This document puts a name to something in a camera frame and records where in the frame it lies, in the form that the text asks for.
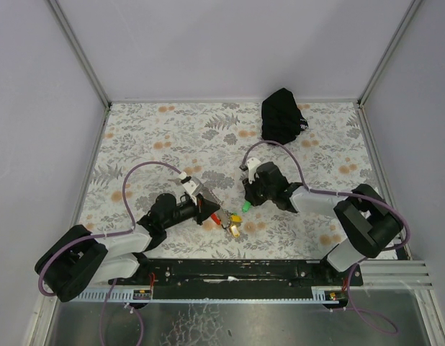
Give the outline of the green key tag with key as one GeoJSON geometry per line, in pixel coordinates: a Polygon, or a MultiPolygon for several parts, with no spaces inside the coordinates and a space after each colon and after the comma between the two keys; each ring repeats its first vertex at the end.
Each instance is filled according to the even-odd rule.
{"type": "Polygon", "coordinates": [[[247,213],[251,208],[251,203],[249,201],[245,201],[242,207],[242,212],[247,213]]]}

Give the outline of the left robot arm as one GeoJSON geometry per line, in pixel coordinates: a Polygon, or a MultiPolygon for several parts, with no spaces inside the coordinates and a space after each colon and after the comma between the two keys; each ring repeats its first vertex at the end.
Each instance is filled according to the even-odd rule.
{"type": "Polygon", "coordinates": [[[138,270],[137,254],[155,249],[166,230],[189,219],[202,224],[221,209],[218,202],[198,194],[177,200],[170,193],[156,198],[132,231],[93,234],[85,226],[71,227],[35,265],[37,286],[44,296],[68,302],[88,285],[114,278],[130,278],[138,270]]]}

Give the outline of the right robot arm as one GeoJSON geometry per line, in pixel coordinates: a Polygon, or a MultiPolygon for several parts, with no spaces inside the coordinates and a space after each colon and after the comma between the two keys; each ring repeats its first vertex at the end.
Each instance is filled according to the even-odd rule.
{"type": "Polygon", "coordinates": [[[325,256],[337,272],[366,258],[374,259],[402,231],[403,222],[378,193],[360,184],[350,193],[313,192],[301,182],[289,182],[273,162],[250,158],[241,164],[245,199],[252,206],[270,201],[290,213],[336,218],[346,238],[325,256]]]}

